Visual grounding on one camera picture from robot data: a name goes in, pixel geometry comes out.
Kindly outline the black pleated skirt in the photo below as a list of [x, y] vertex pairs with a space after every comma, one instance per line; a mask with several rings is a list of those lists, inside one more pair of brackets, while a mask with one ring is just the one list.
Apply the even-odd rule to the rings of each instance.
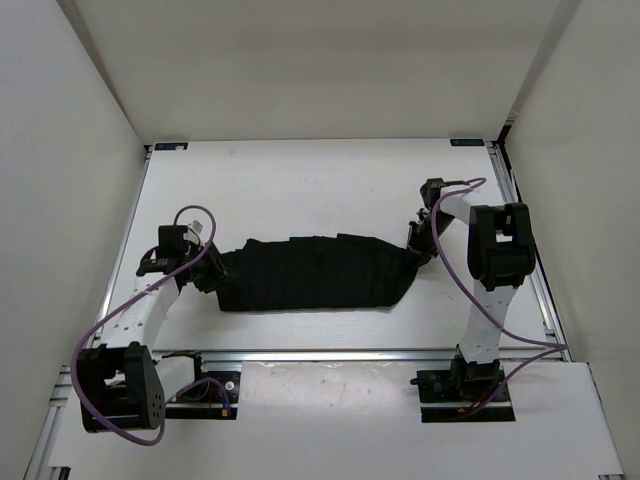
[[420, 255], [375, 237], [249, 239], [222, 259], [217, 289], [224, 312], [387, 308], [411, 287]]

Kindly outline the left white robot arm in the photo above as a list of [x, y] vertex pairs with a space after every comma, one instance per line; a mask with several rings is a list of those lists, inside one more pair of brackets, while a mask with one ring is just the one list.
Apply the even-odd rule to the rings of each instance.
[[228, 270], [219, 251], [202, 240], [202, 226], [162, 225], [158, 243], [139, 261], [133, 294], [112, 316], [98, 346], [76, 356], [75, 377], [86, 431], [156, 430], [164, 426], [167, 401], [206, 395], [210, 377], [196, 354], [152, 356], [169, 310], [187, 285], [208, 294]]

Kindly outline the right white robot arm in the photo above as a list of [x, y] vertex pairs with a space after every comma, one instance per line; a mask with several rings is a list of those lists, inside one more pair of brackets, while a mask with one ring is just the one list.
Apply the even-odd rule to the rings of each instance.
[[484, 178], [430, 178], [420, 188], [424, 207], [409, 224], [407, 248], [422, 262], [445, 257], [440, 236], [456, 220], [468, 227], [467, 266], [473, 290], [462, 340], [451, 364], [449, 387], [460, 399], [477, 396], [498, 377], [499, 340], [517, 289], [535, 267], [529, 209], [522, 202], [489, 205]]

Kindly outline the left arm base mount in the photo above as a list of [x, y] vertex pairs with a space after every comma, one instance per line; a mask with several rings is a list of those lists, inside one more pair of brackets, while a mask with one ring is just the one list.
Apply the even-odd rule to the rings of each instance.
[[154, 359], [171, 420], [236, 420], [241, 370], [207, 367], [198, 353], [171, 353]]

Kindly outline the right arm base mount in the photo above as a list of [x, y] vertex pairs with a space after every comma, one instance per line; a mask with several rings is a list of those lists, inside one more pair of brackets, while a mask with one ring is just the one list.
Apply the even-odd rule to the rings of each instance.
[[506, 376], [499, 360], [478, 364], [455, 357], [448, 370], [419, 370], [410, 381], [418, 390], [421, 422], [514, 422]]

